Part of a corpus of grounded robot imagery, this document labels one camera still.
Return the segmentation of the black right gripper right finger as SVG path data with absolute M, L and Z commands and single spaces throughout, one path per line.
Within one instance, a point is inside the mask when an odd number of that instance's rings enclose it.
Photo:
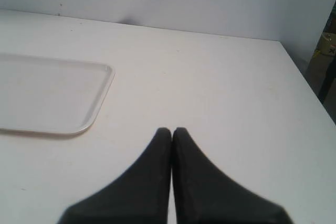
M 173 133 L 172 172 L 177 223 L 292 223 L 280 205 L 218 169 L 183 127 Z

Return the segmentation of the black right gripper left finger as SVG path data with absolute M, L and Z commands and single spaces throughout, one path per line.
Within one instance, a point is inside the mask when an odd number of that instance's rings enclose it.
M 171 132 L 157 129 L 139 158 L 116 180 L 70 206 L 59 223 L 167 223 Z

